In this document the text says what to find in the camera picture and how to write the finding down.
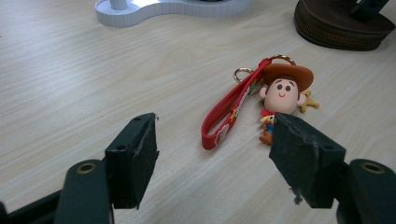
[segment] wooden table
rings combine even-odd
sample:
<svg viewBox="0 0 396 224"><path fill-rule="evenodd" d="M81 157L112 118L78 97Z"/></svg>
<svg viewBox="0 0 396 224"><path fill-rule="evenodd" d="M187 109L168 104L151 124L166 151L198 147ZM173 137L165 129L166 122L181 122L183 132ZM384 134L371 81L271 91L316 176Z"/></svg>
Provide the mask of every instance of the wooden table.
<svg viewBox="0 0 396 224"><path fill-rule="evenodd" d="M296 116L345 147L346 162L396 170L395 32L374 51L345 51L297 34L297 0L121 29L100 24L94 3L0 4L0 200L8 212L61 189L70 166L102 159L130 119L154 112L160 157L140 209L116 210L116 223L336 223L337 202L327 210L294 204L258 139L258 94L220 147L201 147L201 124L236 85L233 71L276 54L315 74L320 108ZM382 14L396 22L395 8L390 1Z"/></svg>

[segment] cowboy hat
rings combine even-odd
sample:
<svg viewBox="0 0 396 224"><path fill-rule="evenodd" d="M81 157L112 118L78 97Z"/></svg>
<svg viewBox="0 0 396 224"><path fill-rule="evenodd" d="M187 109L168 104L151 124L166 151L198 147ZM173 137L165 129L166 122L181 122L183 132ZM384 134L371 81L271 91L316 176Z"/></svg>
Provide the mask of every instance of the cowboy hat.
<svg viewBox="0 0 396 224"><path fill-rule="evenodd" d="M279 77L293 79L297 83L299 91L307 90L314 81L312 71L298 65L271 63L262 70L262 80L266 85L270 85Z"/></svg>

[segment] toy figure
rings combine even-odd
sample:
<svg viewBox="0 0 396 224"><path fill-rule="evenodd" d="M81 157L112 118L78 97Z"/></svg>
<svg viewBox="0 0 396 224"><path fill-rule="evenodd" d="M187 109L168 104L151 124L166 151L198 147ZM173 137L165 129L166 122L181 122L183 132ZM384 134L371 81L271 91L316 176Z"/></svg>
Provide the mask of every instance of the toy figure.
<svg viewBox="0 0 396 224"><path fill-rule="evenodd" d="M297 106L306 106L307 95L303 91L314 81L311 70L298 65L272 63L262 71L267 87L260 89L264 99L261 119L264 129L260 140L271 146L276 112L291 114Z"/></svg>

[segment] keychain ring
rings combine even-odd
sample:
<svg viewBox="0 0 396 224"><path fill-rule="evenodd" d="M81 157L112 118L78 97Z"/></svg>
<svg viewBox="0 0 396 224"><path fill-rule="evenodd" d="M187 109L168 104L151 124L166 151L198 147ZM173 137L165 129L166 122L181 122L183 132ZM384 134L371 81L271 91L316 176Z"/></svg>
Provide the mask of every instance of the keychain ring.
<svg viewBox="0 0 396 224"><path fill-rule="evenodd" d="M273 60L273 59L282 59L282 60L285 60L286 62L288 62L288 63L290 63L292 65L296 65L296 63L294 62L294 60L291 57L288 57L288 56L282 55L282 54L274 55L270 59L271 60Z"/></svg>
<svg viewBox="0 0 396 224"><path fill-rule="evenodd" d="M236 82L241 82L243 79L238 77L238 73L241 72L246 72L246 73L252 73L254 72L254 70L250 69L250 68L238 68L235 70L235 72L233 72L233 79L235 79Z"/></svg>

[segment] white object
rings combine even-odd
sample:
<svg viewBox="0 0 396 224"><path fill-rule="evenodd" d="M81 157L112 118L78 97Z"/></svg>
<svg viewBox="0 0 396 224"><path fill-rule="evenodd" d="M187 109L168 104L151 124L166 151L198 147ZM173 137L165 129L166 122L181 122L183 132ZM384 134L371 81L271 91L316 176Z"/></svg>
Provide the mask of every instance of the white object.
<svg viewBox="0 0 396 224"><path fill-rule="evenodd" d="M99 0L96 15L104 25L133 26L150 17L179 14L195 17L219 18L240 14L248 9L251 0Z"/></svg>

